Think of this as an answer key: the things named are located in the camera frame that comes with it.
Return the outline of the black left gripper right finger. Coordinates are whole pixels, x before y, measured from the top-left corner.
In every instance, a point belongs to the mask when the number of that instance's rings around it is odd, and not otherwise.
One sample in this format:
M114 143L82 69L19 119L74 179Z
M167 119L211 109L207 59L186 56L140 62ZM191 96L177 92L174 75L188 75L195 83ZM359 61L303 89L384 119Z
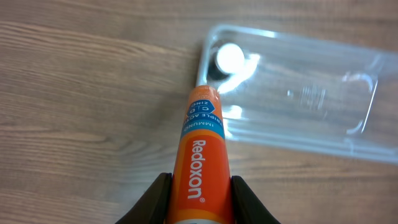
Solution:
M242 177L232 176L231 188L237 224L280 224Z

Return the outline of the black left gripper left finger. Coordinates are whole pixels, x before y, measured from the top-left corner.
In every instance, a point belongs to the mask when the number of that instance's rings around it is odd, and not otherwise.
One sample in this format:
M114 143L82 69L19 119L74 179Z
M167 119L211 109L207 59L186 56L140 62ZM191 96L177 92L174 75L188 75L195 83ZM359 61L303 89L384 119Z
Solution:
M162 224L167 215L172 174L161 173L116 224Z

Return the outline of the orange Redoxon tube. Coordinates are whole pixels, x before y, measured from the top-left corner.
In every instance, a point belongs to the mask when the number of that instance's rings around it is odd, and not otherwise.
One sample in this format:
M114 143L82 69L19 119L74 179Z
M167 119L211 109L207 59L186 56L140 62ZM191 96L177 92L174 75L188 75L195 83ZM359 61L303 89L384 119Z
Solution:
M166 223L234 223L221 100L208 85L188 99Z

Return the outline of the dark bottle white cap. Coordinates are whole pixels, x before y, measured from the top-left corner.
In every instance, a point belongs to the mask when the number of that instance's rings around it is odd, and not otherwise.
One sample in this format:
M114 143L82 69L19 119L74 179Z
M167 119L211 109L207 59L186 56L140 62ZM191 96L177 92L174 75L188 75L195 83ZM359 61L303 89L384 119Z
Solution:
M245 56L242 48L228 42L214 49L208 67L208 76L213 80L222 80L238 73L244 64Z

